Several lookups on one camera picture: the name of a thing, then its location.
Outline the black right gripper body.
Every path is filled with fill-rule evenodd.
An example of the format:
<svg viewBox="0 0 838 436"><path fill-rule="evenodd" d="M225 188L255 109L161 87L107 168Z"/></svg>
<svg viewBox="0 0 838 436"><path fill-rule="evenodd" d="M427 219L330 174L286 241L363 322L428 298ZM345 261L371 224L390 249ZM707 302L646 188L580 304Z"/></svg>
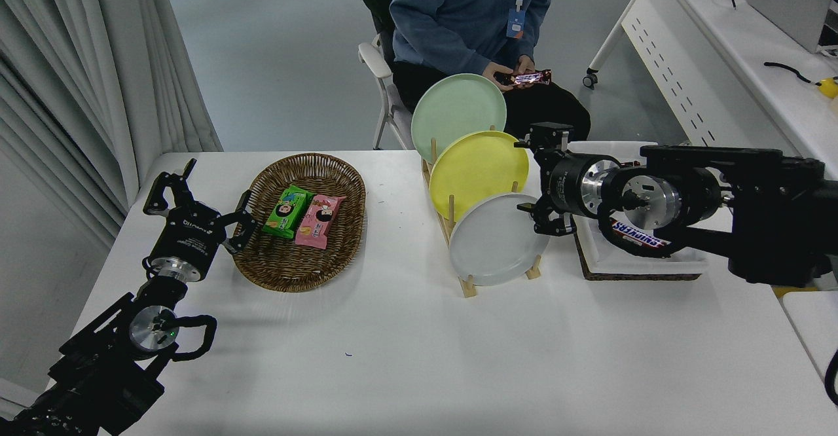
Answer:
<svg viewBox="0 0 838 436"><path fill-rule="evenodd" d="M585 153L565 152L550 169L548 194L554 211L568 212L595 218L583 202L583 178L595 163L595 156Z"/></svg>

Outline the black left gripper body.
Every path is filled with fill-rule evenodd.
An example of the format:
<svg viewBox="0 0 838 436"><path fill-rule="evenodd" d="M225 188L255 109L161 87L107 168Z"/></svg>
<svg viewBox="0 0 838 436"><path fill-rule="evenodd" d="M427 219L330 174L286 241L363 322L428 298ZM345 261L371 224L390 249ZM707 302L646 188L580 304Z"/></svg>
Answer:
<svg viewBox="0 0 838 436"><path fill-rule="evenodd" d="M170 209L166 224L149 256L149 266L188 263L195 274L206 274L221 242L227 238L224 227L215 222L221 214L201 202Z"/></svg>

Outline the person's right hand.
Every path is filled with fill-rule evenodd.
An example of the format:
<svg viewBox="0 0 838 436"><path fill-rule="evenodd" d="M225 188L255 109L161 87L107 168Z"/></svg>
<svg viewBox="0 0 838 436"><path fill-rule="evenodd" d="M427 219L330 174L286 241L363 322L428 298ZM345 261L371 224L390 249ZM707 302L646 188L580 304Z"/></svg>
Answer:
<svg viewBox="0 0 838 436"><path fill-rule="evenodd" d="M493 61L488 62L482 72L482 76L497 86L501 91L514 89L514 85L503 84L498 75L502 75L503 78L506 78L506 76L513 76L514 69L503 66L503 64L497 64Z"/></svg>

